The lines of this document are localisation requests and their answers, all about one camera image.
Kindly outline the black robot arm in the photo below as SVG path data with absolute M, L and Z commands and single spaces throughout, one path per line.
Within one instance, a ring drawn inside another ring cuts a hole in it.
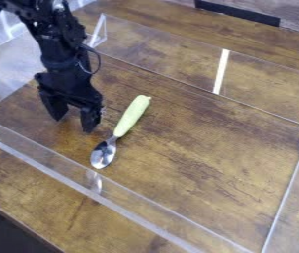
M 0 12 L 15 14 L 26 25 L 42 51 L 46 72 L 35 75 L 43 103 L 59 121 L 68 106 L 80 110 L 80 124 L 90 133 L 101 123 L 103 96 L 91 85 L 99 71 L 91 69 L 88 53 L 101 57 L 84 44 L 86 28 L 74 16 L 67 0 L 0 0 Z

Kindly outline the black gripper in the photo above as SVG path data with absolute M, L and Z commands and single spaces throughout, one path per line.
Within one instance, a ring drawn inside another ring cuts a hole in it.
M 68 62 L 64 68 L 50 68 L 35 75 L 39 91 L 50 115 L 59 121 L 68 111 L 68 106 L 80 109 L 82 129 L 90 133 L 101 123 L 102 94 L 91 85 L 91 69 L 88 55 Z

